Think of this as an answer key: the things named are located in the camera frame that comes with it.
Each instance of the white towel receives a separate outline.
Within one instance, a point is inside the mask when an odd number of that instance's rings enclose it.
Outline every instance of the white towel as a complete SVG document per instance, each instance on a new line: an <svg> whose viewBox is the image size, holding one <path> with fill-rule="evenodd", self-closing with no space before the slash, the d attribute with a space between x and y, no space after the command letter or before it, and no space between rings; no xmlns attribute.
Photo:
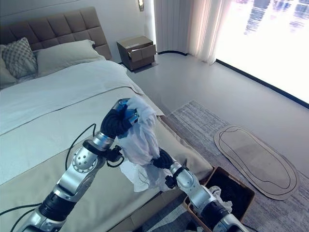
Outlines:
<svg viewBox="0 0 309 232"><path fill-rule="evenodd" d="M159 145L155 137L156 114L141 97L134 96L127 103L128 110L137 109L138 122L128 131L125 138L119 139L126 160L120 165L121 172L133 183L134 191L159 187L169 190L165 185L165 176L171 175L167 169L154 167L152 159L159 155Z"/></svg>

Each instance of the white pillow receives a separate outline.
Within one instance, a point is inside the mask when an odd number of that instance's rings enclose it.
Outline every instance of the white pillow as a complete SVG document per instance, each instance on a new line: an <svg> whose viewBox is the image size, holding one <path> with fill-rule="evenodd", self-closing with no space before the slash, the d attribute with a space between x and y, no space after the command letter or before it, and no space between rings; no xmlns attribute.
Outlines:
<svg viewBox="0 0 309 232"><path fill-rule="evenodd" d="M38 77L55 73L69 66L88 63L96 60L106 60L99 55L91 40L63 43L35 52L38 62Z"/></svg>
<svg viewBox="0 0 309 232"><path fill-rule="evenodd" d="M0 47L0 89L10 87L16 84L17 79L6 69L5 62L2 59L3 45Z"/></svg>

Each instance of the rug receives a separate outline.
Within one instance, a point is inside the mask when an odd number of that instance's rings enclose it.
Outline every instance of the rug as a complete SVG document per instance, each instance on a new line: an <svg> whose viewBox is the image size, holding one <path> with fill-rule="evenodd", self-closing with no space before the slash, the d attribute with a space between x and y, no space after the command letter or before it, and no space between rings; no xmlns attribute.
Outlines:
<svg viewBox="0 0 309 232"><path fill-rule="evenodd" d="M298 172L300 184L290 198L284 201L270 199L255 189L216 147L213 137L219 129L228 125L226 121L196 101L191 101L174 111L167 116L167 120L177 134L190 143L211 165L223 167L255 191L255 198L246 212L243 223L259 232L309 231L309 178ZM181 203L179 199L171 202L147 221L141 231L184 231L183 224L188 223L190 215Z"/></svg>

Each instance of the pillow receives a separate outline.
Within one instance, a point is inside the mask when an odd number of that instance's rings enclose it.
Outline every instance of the pillow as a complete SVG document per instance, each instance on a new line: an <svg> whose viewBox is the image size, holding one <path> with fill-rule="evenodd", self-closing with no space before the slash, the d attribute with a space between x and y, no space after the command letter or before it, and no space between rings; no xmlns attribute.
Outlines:
<svg viewBox="0 0 309 232"><path fill-rule="evenodd" d="M38 76L46 76L75 64L105 60L93 49L94 44L91 40L82 40L38 50Z"/></svg>
<svg viewBox="0 0 309 232"><path fill-rule="evenodd" d="M0 89L10 87L16 84L17 79L13 77L10 72L6 69L5 62L2 59L2 51L4 45L0 46Z"/></svg>
<svg viewBox="0 0 309 232"><path fill-rule="evenodd" d="M3 45L2 58L15 78L37 72L37 61L26 38Z"/></svg>

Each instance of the beige mat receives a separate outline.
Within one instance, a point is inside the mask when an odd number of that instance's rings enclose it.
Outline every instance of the beige mat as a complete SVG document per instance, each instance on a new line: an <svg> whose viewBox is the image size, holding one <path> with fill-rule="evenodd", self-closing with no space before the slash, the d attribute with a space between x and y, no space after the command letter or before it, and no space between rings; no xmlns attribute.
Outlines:
<svg viewBox="0 0 309 232"><path fill-rule="evenodd" d="M264 195L285 200L297 189L295 167L245 129L229 125L214 136L219 150Z"/></svg>

